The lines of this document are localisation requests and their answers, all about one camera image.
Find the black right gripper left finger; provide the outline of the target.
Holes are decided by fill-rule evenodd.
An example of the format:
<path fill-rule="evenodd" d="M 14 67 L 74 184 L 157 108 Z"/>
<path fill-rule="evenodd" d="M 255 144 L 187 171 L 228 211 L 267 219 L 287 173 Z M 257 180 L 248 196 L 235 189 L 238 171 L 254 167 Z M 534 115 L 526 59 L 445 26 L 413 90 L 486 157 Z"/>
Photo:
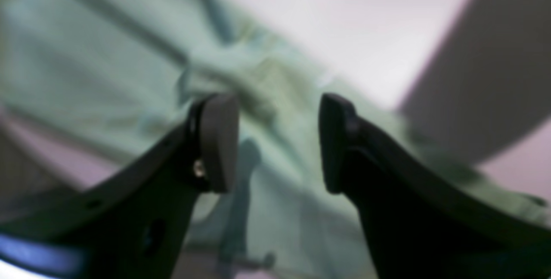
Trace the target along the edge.
<path fill-rule="evenodd" d="M 1 260 L 57 279 L 169 279 L 199 195 L 234 183 L 238 131 L 236 95 L 213 94 L 92 189 L 2 205 Z"/>

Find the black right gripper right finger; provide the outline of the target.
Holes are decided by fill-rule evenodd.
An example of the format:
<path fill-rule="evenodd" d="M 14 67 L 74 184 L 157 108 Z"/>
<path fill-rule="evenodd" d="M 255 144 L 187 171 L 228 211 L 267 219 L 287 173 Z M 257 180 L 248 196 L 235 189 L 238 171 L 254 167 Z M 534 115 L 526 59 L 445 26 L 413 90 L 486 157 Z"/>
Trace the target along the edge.
<path fill-rule="evenodd" d="M 521 217 L 413 157 L 323 94 L 319 143 L 327 191 L 356 207 L 380 279 L 548 279 L 550 228 Z"/>

